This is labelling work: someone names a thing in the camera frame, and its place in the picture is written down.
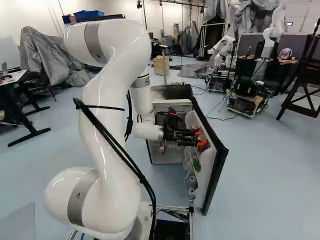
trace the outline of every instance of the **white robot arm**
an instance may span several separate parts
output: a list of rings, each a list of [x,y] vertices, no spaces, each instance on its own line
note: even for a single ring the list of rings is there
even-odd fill
[[[261,54],[262,58],[270,58],[275,42],[271,38],[279,38],[285,33],[284,19],[286,8],[290,0],[283,0],[282,3],[274,10],[272,14],[272,23],[269,28],[263,31],[264,47]]]
[[[223,57],[226,57],[228,60],[227,68],[232,65],[230,59],[234,41],[235,39],[233,37],[225,35],[216,45],[213,46],[213,48],[208,50],[208,54],[212,54],[209,61],[209,67],[213,67],[214,70],[219,69],[222,64]]]
[[[144,138],[162,138],[150,114],[149,74],[144,70],[151,43],[140,23],[128,19],[78,23],[67,30],[64,44],[79,61],[104,66],[85,86],[84,104],[123,109],[131,87],[134,105],[144,120],[134,132]],[[126,149],[124,112],[91,111]],[[57,174],[45,189],[46,209],[82,233],[100,240],[123,240],[132,230],[141,204],[140,181],[81,111],[79,131],[95,169],[72,167]]]

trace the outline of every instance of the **cardboard box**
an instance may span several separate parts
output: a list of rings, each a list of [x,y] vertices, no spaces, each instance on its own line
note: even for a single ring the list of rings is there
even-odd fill
[[[77,23],[76,16],[70,16],[69,19],[72,24]]]
[[[169,56],[165,57],[165,73],[166,75],[169,75],[170,71],[170,65],[169,65]],[[153,59],[153,66],[154,66],[154,73],[163,76],[164,70],[163,70],[163,62],[162,62],[162,56],[157,56]]]
[[[164,69],[162,67],[155,66],[154,67],[154,73],[163,76],[164,75]],[[165,68],[165,73],[166,73],[165,75],[169,75],[169,67]]]

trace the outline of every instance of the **black cable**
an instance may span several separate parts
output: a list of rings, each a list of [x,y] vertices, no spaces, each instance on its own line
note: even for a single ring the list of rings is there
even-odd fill
[[[134,126],[134,121],[132,120],[132,102],[131,102],[131,96],[130,96],[129,90],[126,94],[126,99],[128,100],[129,116],[128,116],[128,122],[126,123],[126,130],[125,130],[125,134],[124,134],[125,141],[128,140],[128,138],[132,132],[132,128]]]
[[[266,60],[267,60],[267,58],[265,58],[265,59],[263,60],[262,64],[261,64],[261,65],[258,67],[258,69],[252,74],[251,77],[253,77],[253,76],[259,71],[259,69],[262,67],[262,65],[265,64]]]
[[[197,96],[197,95],[203,95],[203,94],[205,94],[205,93],[208,91],[208,88],[209,88],[209,83],[207,82],[207,83],[206,83],[205,90],[202,89],[204,92],[203,92],[203,93],[199,93],[199,94],[194,94],[194,95],[195,95],[195,96]]]
[[[220,121],[226,121],[226,120],[232,120],[235,119],[237,116],[239,116],[241,113],[238,113],[237,115],[235,115],[234,117],[231,118],[226,118],[226,119],[221,119],[221,118],[217,118],[217,117],[206,117],[206,119],[216,119],[216,120],[220,120]]]
[[[78,109],[81,109],[85,116],[91,121],[99,133],[104,137],[104,139],[109,143],[112,149],[117,153],[117,155],[123,160],[123,162],[130,168],[130,170],[138,177],[140,183],[145,187],[148,192],[151,203],[152,203],[152,223],[150,229],[149,240],[153,240],[155,225],[156,225],[156,195],[147,181],[146,177],[142,174],[136,163],[130,157],[130,155],[124,150],[124,148],[118,143],[118,141],[111,135],[111,133],[105,128],[105,126],[96,118],[96,116],[90,111],[90,109],[79,99],[73,99],[75,105]]]
[[[223,102],[223,100],[226,98],[227,95],[228,94],[224,95],[221,101],[217,105],[215,105],[213,108],[211,108],[210,111],[205,116],[208,116],[216,107],[218,107]]]

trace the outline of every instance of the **whiteboard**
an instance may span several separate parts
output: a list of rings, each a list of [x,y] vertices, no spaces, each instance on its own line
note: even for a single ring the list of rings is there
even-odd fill
[[[20,52],[12,36],[0,37],[0,70],[4,62],[8,70],[20,67]]]

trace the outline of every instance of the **blue box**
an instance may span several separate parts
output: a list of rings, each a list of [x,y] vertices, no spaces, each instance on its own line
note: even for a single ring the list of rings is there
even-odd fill
[[[69,15],[62,16],[62,19],[63,19],[63,23],[64,24],[70,24],[71,23]]]
[[[89,19],[89,18],[97,18],[97,17],[102,17],[105,15],[104,12],[102,11],[87,11],[87,10],[82,10],[73,13],[76,19]]]

